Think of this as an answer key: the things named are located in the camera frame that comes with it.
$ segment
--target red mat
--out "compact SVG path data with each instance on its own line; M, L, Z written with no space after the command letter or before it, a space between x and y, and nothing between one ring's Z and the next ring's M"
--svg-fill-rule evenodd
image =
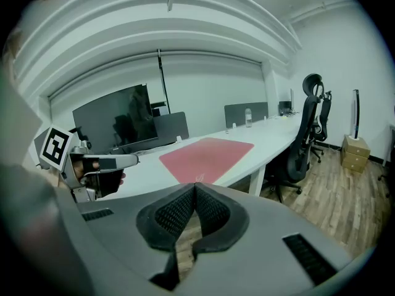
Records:
M180 183L214 183L253 147L245 142L203 138L159 159Z

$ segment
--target large black monitor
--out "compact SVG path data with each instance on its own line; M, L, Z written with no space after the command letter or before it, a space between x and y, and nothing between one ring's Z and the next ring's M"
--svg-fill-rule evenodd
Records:
M81 140L95 153L157 138L146 85L133 86L89 102L73 111Z

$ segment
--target black vent grille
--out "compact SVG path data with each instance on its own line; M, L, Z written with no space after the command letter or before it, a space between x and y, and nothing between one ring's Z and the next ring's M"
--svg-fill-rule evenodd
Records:
M336 274L336 270L300 234L285 237L283 241L315 285Z
M95 210L94 212L82 213L82 217L85 221L96 220L98 218L106 217L114 214L113 211L109 208L105 208L103 210Z

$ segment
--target plastic bottle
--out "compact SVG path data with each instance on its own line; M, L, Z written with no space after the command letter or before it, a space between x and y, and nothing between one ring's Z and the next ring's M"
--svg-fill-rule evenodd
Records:
M246 127L252 127L251 109L246 109Z

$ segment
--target cardboard box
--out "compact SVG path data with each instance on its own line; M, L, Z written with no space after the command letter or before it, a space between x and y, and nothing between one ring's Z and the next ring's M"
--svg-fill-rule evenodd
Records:
M350 154L359 155L361 157L369 158L370 149L363 138L357 141L351 139L348 135L344 135L343 149Z
M340 156L340 159L341 159L340 163L341 163L342 167L350 169L350 170L354 170L359 173L364 172L365 165L366 165L366 162L368 159L361 157L361 158L365 159L364 164L363 165L356 164L352 160L351 161L349 160L349 155L352 155L352 154L350 154L349 152L346 152L345 148L343 148L341 151L341 156Z

